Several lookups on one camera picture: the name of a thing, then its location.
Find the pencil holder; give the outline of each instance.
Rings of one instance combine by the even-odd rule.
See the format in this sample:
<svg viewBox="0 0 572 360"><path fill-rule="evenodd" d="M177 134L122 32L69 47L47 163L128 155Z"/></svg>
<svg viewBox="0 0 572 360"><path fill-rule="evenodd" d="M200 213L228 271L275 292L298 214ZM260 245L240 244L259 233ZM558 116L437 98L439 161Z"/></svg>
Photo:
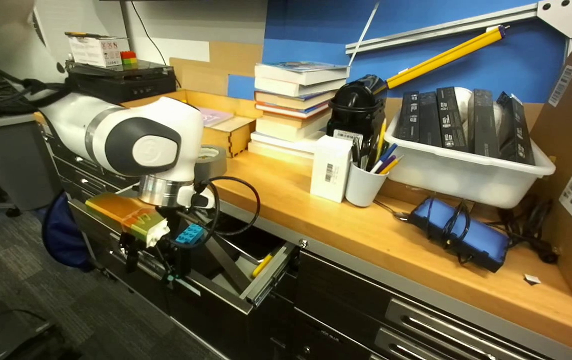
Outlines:
<svg viewBox="0 0 572 360"><path fill-rule="evenodd" d="M388 173L369 173L351 163L346 184L346 200L357 207L369 207L384 185L386 176Z"/></svg>

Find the open drawer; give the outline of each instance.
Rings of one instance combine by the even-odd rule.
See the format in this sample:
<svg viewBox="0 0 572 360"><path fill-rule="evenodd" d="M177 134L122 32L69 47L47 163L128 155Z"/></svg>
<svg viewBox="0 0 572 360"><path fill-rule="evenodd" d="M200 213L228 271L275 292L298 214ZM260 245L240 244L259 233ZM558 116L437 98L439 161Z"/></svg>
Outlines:
<svg viewBox="0 0 572 360"><path fill-rule="evenodd" d="M294 244L279 242L272 251L272 260L243 291L226 284L223 276L206 276L194 269L165 285L160 281L164 267L146 251L140 253L137 270L126 273L125 255L118 246L119 230L99 221L78 200L71 200L70 205L99 264L224 355L231 359L252 357L250 333L260 317L259 307L284 275L289 260L298 253ZM250 279L256 264L244 256L236 262Z"/></svg>

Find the metal bracket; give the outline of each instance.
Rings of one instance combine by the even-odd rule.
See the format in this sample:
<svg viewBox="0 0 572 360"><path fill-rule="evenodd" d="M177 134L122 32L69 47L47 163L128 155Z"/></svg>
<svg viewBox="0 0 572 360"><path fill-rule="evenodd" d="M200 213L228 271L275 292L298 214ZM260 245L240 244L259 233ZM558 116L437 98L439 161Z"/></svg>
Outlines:
<svg viewBox="0 0 572 360"><path fill-rule="evenodd" d="M449 35L464 34L478 30L483 31L489 27L508 25L537 18L540 18L567 37L565 54L569 55L572 51L572 0L555 0L554 2L552 0L544 0L522 7L518 6L488 14L481 14L480 16L473 16L471 18L410 30L409 32L405 31L399 34L368 39L362 41L357 51L355 51L357 43L349 43L346 45L345 53L350 55L354 52L361 53L382 48L391 48L408 43L416 43L417 41L438 39Z"/></svg>

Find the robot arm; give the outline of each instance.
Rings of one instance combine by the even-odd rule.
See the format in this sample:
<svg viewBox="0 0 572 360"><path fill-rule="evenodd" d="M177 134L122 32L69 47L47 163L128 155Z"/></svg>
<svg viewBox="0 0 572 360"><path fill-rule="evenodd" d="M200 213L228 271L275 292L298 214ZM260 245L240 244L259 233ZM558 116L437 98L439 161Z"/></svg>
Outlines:
<svg viewBox="0 0 572 360"><path fill-rule="evenodd" d="M32 25L34 0L0 0L0 70L16 79L63 83L64 73ZM37 101L51 90L27 95ZM71 93L43 107L48 124L71 151L115 173L142 178L141 200L163 207L193 205L194 166L201 149L198 109L172 98L125 109L92 96ZM212 207L212 193L197 195Z"/></svg>

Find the blue wall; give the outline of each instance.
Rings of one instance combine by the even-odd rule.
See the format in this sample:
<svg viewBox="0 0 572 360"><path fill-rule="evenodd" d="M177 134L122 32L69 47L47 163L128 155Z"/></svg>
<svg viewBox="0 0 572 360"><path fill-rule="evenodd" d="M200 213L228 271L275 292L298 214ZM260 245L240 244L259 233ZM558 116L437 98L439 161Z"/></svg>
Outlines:
<svg viewBox="0 0 572 360"><path fill-rule="evenodd" d="M365 39L414 30L533 3L533 0L382 0ZM263 62L314 60L348 64L345 45L355 43L374 0L269 0ZM389 78L478 33L357 54L350 79L365 74ZM495 95L514 93L520 100L547 100L562 65L564 37L539 20L517 23L502 41L389 90L430 91L437 87L483 88ZM251 81L233 79L231 96L251 98Z"/></svg>

